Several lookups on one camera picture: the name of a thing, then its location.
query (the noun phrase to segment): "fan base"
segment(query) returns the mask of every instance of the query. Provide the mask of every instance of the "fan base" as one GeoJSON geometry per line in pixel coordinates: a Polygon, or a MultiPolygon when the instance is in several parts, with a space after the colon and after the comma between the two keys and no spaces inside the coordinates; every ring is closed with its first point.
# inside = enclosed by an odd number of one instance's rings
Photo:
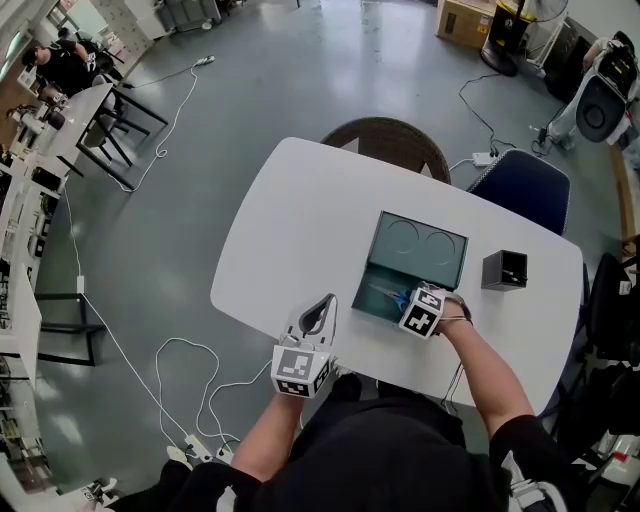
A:
{"type": "Polygon", "coordinates": [[[487,41],[482,50],[480,50],[480,58],[487,66],[505,76],[516,76],[518,74],[518,65],[507,55],[502,46],[491,41],[487,41]]]}

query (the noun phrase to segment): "cardboard box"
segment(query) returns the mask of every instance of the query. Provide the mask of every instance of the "cardboard box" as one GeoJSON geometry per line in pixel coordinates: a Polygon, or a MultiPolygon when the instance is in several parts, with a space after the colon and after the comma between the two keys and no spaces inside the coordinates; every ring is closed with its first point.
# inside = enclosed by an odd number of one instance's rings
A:
{"type": "Polygon", "coordinates": [[[436,35],[471,48],[482,48],[491,30],[493,0],[438,0],[436,35]]]}

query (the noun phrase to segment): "man in black shirt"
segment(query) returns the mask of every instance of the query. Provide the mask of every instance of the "man in black shirt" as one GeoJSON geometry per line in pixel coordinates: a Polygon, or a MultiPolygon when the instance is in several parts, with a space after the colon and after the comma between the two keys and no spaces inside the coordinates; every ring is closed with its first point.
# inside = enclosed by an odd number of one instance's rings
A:
{"type": "MultiPolygon", "coordinates": [[[[443,317],[461,316],[460,305],[447,300],[443,317]]],[[[428,398],[380,382],[380,398],[359,401],[360,381],[347,374],[295,442],[304,399],[276,394],[231,467],[191,471],[169,461],[156,486],[112,508],[216,510],[231,486],[238,512],[506,511],[518,494],[514,483],[531,480],[559,492],[559,512],[584,510],[574,469],[533,415],[511,368],[467,320],[443,321],[438,330],[444,336],[430,343],[448,339],[460,357],[491,440],[488,456],[468,453],[461,421],[428,398]]]]}
{"type": "Polygon", "coordinates": [[[53,83],[69,98],[91,87],[95,76],[87,50],[75,41],[60,40],[48,48],[34,46],[22,55],[24,66],[37,66],[43,87],[53,83]]]}

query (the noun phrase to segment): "blue chair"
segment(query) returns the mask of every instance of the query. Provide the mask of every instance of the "blue chair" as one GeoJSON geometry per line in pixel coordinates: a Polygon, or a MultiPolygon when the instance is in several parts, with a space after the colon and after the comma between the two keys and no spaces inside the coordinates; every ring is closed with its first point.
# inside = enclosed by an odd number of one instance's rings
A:
{"type": "Polygon", "coordinates": [[[521,149],[505,151],[467,192],[563,235],[571,183],[565,173],[521,149]]]}

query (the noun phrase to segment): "brown round chair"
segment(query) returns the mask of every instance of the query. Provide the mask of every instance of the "brown round chair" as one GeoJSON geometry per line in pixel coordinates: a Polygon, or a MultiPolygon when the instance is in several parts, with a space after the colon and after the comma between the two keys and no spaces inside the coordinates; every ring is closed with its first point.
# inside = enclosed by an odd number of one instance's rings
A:
{"type": "Polygon", "coordinates": [[[426,165],[431,177],[451,184],[449,166],[438,145],[417,128],[388,117],[363,117],[333,130],[322,144],[342,148],[358,139],[358,153],[413,172],[426,165]]]}

